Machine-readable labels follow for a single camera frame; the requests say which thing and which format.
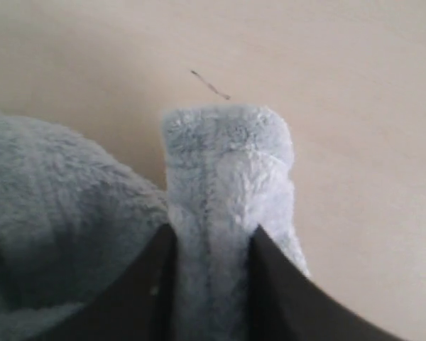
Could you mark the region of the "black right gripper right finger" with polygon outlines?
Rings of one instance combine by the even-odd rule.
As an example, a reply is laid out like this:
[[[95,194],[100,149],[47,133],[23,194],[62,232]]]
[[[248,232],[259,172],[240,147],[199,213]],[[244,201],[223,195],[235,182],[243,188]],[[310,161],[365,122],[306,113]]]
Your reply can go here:
[[[248,336],[267,341],[399,341],[328,296],[262,227],[248,249]]]

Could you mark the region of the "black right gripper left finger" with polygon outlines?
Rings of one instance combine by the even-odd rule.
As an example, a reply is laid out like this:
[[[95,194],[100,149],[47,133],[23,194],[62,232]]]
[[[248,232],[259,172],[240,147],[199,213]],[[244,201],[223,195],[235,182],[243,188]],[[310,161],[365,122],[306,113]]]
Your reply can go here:
[[[173,340],[177,237],[162,225],[104,292],[36,340]]]

